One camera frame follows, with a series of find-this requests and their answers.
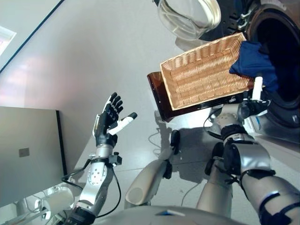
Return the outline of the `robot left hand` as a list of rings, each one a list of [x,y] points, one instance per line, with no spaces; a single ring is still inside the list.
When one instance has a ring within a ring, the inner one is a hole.
[[[136,119],[137,113],[135,112],[120,119],[119,114],[122,110],[121,97],[114,92],[108,98],[102,112],[95,118],[92,134],[97,147],[103,144],[115,147],[118,140],[117,133]]]

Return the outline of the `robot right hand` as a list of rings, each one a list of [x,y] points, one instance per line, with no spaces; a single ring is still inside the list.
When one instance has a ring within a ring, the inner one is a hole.
[[[237,116],[240,120],[244,120],[250,116],[261,116],[268,112],[271,100],[261,100],[261,92],[263,90],[263,77],[257,76],[254,81],[254,87],[251,98],[245,98],[239,104]]]

